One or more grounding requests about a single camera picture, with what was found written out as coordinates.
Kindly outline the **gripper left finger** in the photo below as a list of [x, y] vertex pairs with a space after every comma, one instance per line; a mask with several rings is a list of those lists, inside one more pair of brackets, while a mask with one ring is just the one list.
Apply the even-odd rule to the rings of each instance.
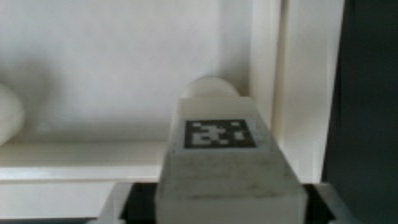
[[117, 183], [96, 224], [156, 224], [155, 183]]

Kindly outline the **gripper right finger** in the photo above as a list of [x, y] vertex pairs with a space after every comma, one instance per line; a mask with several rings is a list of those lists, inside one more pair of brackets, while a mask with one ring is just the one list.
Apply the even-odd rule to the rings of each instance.
[[332, 185], [306, 184], [304, 189], [309, 195], [304, 224], [359, 224]]

